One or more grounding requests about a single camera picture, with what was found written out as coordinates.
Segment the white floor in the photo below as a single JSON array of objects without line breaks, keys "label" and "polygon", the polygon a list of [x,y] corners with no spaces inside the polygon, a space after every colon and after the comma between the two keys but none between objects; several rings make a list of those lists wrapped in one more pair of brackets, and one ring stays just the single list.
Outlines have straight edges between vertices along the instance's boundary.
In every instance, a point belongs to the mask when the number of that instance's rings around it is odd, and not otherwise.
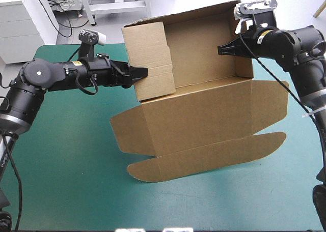
[{"label": "white floor", "polygon": [[[107,3],[113,0],[92,0],[93,4]],[[178,13],[199,7],[209,6],[231,0],[151,0],[152,15],[161,16],[166,14]],[[277,0],[278,7],[275,10],[275,15],[278,22],[278,27],[286,30],[292,30],[308,25],[314,25],[326,35],[326,11],[324,11],[318,18],[314,18],[313,14],[324,0]],[[87,17],[77,18],[76,12],[69,12],[69,16],[73,26],[83,24]],[[96,16],[96,26],[91,26],[89,23],[84,28],[91,28],[97,30],[107,36],[107,43],[123,43],[121,28],[130,22],[146,17],[144,12],[120,13],[120,14],[106,14]],[[61,23],[68,25],[65,17],[62,14],[57,14],[57,19]],[[81,28],[73,30],[73,36],[64,38],[58,36],[57,44],[78,44],[78,33]],[[68,28],[61,27],[60,31],[63,34],[69,34]],[[0,58],[0,72],[4,76],[4,84],[7,84],[13,79],[22,64],[8,64]],[[5,94],[6,91],[0,90],[0,94]]]}]

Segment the corrugated cardboard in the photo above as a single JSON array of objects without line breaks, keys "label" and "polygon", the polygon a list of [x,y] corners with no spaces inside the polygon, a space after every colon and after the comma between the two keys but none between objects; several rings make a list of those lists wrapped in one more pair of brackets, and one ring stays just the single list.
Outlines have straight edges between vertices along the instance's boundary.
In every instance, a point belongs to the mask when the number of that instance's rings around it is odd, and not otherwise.
[{"label": "corrugated cardboard", "polygon": [[249,162],[284,141],[284,133],[253,134],[286,116],[287,92],[252,80],[250,59],[217,54],[235,36],[236,3],[123,29],[130,64],[149,76],[135,85],[141,105],[111,124],[121,151],[157,157],[130,165],[135,178],[158,182]]},{"label": "corrugated cardboard", "polygon": [[134,163],[128,167],[128,172],[147,182],[171,180],[263,158],[284,140],[285,133],[277,132],[223,141]]}]

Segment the green table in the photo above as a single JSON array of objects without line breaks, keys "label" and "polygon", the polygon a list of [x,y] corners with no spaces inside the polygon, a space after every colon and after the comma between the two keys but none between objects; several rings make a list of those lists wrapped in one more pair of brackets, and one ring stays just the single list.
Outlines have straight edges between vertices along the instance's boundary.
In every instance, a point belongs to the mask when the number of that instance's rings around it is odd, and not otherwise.
[{"label": "green table", "polygon": [[[65,61],[77,45],[40,47],[36,57]],[[127,60],[123,44],[97,47],[113,60]],[[290,81],[273,61],[264,62]],[[256,79],[270,79],[254,64]],[[139,103],[133,88],[50,92],[14,158],[23,182],[26,230],[163,229],[192,226],[207,230],[321,229],[311,192],[321,168],[317,132],[290,99],[288,117],[262,132],[284,131],[285,143],[251,163],[163,183],[144,183],[126,171],[147,157],[120,152],[110,118]],[[16,219],[17,182],[9,167],[2,188]]]}]

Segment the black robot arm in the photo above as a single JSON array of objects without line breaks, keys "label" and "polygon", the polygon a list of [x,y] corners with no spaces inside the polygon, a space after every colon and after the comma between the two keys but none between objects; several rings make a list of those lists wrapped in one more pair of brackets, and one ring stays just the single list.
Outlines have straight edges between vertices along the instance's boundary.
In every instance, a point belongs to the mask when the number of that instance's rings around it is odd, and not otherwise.
[{"label": "black robot arm", "polygon": [[[49,63],[34,59],[24,64],[10,82],[10,89],[0,105],[0,180],[16,140],[29,130],[47,91],[80,89],[88,95],[95,95],[101,85],[129,88],[147,77],[147,68],[110,60],[107,54],[94,55],[94,45],[105,43],[102,37],[98,32],[82,30],[77,61]],[[87,90],[89,86],[93,86],[94,91]],[[10,214],[2,211],[8,205],[0,189],[0,232],[11,229]]]},{"label": "black robot arm", "polygon": [[[219,55],[235,55],[249,58],[264,57],[275,60],[285,72],[289,72],[300,100],[300,105],[313,109],[310,117],[315,123],[323,149],[325,163],[326,144],[326,42],[322,33],[313,26],[287,31],[277,28],[273,10],[276,0],[263,0],[237,4],[236,19],[251,20],[252,25],[239,37],[219,46]],[[326,180],[325,169],[317,178],[323,182],[313,190],[313,201],[321,224],[326,230]]]}]

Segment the drawer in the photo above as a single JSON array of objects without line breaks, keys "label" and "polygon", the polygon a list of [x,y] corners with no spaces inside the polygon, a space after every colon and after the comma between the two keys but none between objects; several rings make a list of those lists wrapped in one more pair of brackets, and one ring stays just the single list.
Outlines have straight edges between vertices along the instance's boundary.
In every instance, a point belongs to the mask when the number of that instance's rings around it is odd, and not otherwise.
[{"label": "drawer", "polygon": [[37,34],[32,20],[0,22],[0,38]]},{"label": "drawer", "polygon": [[5,63],[27,62],[44,45],[40,35],[0,38],[0,57]]},{"label": "drawer", "polygon": [[30,18],[23,4],[0,6],[0,22],[28,20]]}]

